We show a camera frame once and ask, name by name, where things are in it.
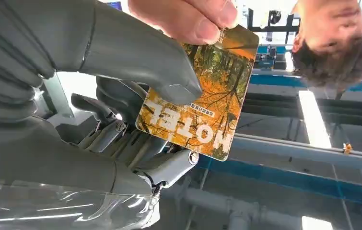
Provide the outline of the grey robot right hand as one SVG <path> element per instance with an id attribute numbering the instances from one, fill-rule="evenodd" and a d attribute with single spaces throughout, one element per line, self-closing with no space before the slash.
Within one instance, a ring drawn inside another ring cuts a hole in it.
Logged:
<path id="1" fill-rule="evenodd" d="M 146 83 L 183 105 L 202 90 L 182 47 L 97 0 L 0 0 L 0 179 L 149 195 L 122 164 L 64 142 L 34 116 L 35 89 L 56 71 Z"/>

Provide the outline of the person's hand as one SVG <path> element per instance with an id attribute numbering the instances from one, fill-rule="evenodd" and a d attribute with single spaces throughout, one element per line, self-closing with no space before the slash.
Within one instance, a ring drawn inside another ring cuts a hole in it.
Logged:
<path id="1" fill-rule="evenodd" d="M 214 44 L 221 28 L 238 24 L 231 0 L 129 0 L 130 14 L 183 43 Z"/>

